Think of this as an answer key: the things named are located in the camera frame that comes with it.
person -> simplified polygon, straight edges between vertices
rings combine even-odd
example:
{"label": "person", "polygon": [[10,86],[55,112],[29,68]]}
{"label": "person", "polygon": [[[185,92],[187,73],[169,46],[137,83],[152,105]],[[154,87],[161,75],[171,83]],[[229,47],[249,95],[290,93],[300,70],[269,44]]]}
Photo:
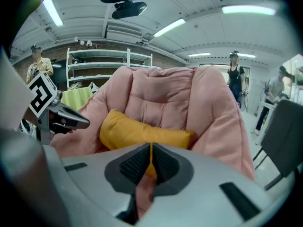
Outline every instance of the person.
{"label": "person", "polygon": [[31,49],[35,62],[27,70],[27,83],[30,83],[42,71],[46,71],[49,76],[53,75],[51,60],[42,57],[42,48],[34,44]]}
{"label": "person", "polygon": [[234,98],[239,104],[240,93],[244,93],[246,89],[245,72],[242,66],[238,65],[239,56],[237,51],[234,51],[229,56],[231,63],[227,73],[229,75],[227,85],[232,91]]}
{"label": "person", "polygon": [[[288,73],[286,71],[286,68],[284,66],[280,66],[278,76],[273,77],[268,83],[268,93],[266,92],[267,96],[265,99],[265,103],[273,105],[275,101],[278,101],[279,97],[284,91],[283,77],[286,76],[287,74]],[[254,130],[254,133],[256,135],[259,135],[259,131],[261,129],[263,120],[268,112],[269,112],[269,108],[263,107],[257,126]]]}

white table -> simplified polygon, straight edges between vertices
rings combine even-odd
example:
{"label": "white table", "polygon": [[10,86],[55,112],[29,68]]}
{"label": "white table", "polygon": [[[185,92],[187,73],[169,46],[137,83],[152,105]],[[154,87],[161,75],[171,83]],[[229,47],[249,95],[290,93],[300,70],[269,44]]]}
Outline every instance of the white table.
{"label": "white table", "polygon": [[268,127],[268,124],[270,122],[270,118],[273,114],[273,111],[275,109],[275,105],[272,105],[272,104],[268,104],[268,103],[265,103],[265,102],[261,102],[261,105],[260,105],[260,108],[259,108],[259,112],[258,112],[258,115],[257,115],[257,120],[256,122],[252,125],[251,129],[250,129],[250,132],[253,133],[257,124],[258,124],[258,120],[261,116],[261,113],[263,111],[263,108],[266,107],[269,109],[269,112],[268,112],[268,115],[267,115],[267,118],[266,118],[266,121],[265,121],[265,124],[263,125],[263,127],[261,127],[261,130],[260,130],[260,134],[259,136],[257,137],[257,139],[255,140],[255,144],[259,145],[265,135],[265,131]]}

white shelving unit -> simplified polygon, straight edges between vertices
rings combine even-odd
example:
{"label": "white shelving unit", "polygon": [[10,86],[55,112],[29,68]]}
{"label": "white shelving unit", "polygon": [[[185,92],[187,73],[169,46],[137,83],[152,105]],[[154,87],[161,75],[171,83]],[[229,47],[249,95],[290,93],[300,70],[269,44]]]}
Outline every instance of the white shelving unit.
{"label": "white shelving unit", "polygon": [[[68,61],[70,56],[74,58],[120,58],[123,59],[124,62],[87,62],[87,63],[78,63],[69,65]],[[149,65],[145,65],[146,60],[150,60]],[[130,63],[131,60],[140,61],[142,64],[134,64]],[[144,67],[144,68],[156,68],[152,65],[152,54],[151,55],[143,55],[138,53],[131,52],[131,49],[127,49],[127,51],[116,51],[116,50],[78,50],[78,51],[70,51],[67,49],[66,56],[66,82],[67,88],[70,87],[70,82],[76,81],[84,81],[84,80],[93,80],[93,79],[108,79],[111,75],[95,75],[95,76],[78,76],[75,77],[75,70],[83,70],[83,69],[95,69],[95,68],[119,68],[121,66],[128,67]],[[69,72],[72,71],[72,77],[69,78]]]}

yellow cushion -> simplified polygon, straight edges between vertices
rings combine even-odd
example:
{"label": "yellow cushion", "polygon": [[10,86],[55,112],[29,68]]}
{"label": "yellow cushion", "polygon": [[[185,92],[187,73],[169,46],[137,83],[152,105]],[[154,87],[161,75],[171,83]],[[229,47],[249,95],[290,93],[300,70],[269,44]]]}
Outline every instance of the yellow cushion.
{"label": "yellow cushion", "polygon": [[[148,124],[128,118],[116,109],[112,109],[102,123],[100,140],[110,150],[146,142],[163,143],[187,149],[194,134],[194,131],[151,127]],[[150,156],[150,161],[151,163],[147,168],[146,173],[156,177],[156,171],[152,165],[152,154]]]}

woman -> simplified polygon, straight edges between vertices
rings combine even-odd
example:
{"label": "woman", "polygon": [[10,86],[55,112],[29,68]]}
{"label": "woman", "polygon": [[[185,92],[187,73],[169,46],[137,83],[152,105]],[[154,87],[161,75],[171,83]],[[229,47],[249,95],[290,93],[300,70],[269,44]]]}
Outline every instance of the woman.
{"label": "woman", "polygon": [[231,60],[231,66],[227,71],[229,75],[227,85],[239,104],[240,93],[243,93],[246,89],[244,69],[238,65],[239,56],[236,51],[230,54],[229,58]]}
{"label": "woman", "polygon": [[51,60],[48,58],[43,58],[41,47],[37,47],[35,44],[32,46],[32,55],[35,62],[31,64],[27,71],[27,83],[30,83],[39,72],[46,71],[46,73],[51,76],[53,75],[53,67]]}

